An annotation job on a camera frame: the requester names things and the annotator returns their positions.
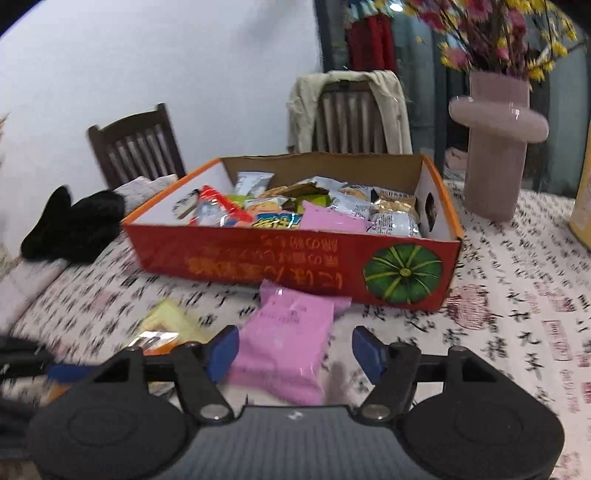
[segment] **chair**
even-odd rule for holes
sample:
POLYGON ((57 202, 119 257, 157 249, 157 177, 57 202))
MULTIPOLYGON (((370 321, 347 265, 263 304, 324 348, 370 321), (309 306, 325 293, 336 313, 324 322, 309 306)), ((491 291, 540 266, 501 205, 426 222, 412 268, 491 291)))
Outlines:
POLYGON ((179 178, 186 175, 163 103, 102 129, 93 125, 87 133, 110 189, 139 176, 155 180, 173 173, 179 178))
POLYGON ((330 83, 318 100, 312 151, 387 153, 384 126, 369 82, 330 83))

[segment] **beige cloth on chair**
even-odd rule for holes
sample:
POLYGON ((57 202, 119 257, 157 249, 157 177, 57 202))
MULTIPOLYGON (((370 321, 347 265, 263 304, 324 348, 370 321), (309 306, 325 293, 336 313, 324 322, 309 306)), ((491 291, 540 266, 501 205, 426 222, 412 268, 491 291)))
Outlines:
POLYGON ((388 153, 412 154, 413 145, 410 139, 406 100, 400 81, 389 70, 333 71, 299 77, 287 102, 290 119, 288 150, 298 153, 311 151, 318 99, 325 85, 341 80, 369 81, 382 116, 388 153))

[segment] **red clothing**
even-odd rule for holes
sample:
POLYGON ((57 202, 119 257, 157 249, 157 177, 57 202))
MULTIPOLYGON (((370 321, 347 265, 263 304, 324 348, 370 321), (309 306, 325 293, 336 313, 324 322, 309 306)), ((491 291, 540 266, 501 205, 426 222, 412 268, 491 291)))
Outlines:
POLYGON ((390 17, 378 14, 353 23, 349 30, 348 43, 352 70, 392 70, 396 73, 390 17))

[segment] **chinese calligraphy tablecloth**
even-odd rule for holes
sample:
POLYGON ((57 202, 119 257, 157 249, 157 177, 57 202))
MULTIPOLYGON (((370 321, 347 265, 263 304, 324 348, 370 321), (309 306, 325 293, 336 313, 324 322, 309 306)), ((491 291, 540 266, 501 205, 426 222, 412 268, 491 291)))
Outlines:
MULTIPOLYGON (((573 201, 522 192, 513 221, 496 225, 464 210, 460 186, 449 188, 466 237, 446 304, 431 315, 354 305, 338 318, 319 372, 326 402, 359 404, 372 388, 350 348, 357 325, 383 342, 409 342, 434 355, 467 346, 559 416, 566 445, 554 476, 591 480, 591 253, 569 231, 573 201)), ((244 324, 258 307, 254 288, 143 273, 121 236, 93 265, 67 269, 14 334, 40 338, 61 359, 101 362, 165 297, 214 330, 244 324)), ((422 386, 415 400, 438 389, 422 386)), ((19 381, 4 390, 27 398, 43 388, 19 381)), ((281 404, 260 391, 222 391, 235 409, 281 404)))

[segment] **pink vase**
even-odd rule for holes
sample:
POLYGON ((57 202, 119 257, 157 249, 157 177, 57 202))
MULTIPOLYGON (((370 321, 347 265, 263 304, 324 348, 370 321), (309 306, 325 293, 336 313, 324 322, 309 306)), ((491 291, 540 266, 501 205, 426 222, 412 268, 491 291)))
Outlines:
POLYGON ((470 97, 449 112, 470 128, 464 206, 495 222, 515 213, 528 143, 548 138, 547 120, 530 110, 528 82, 489 72, 470 74, 470 97))

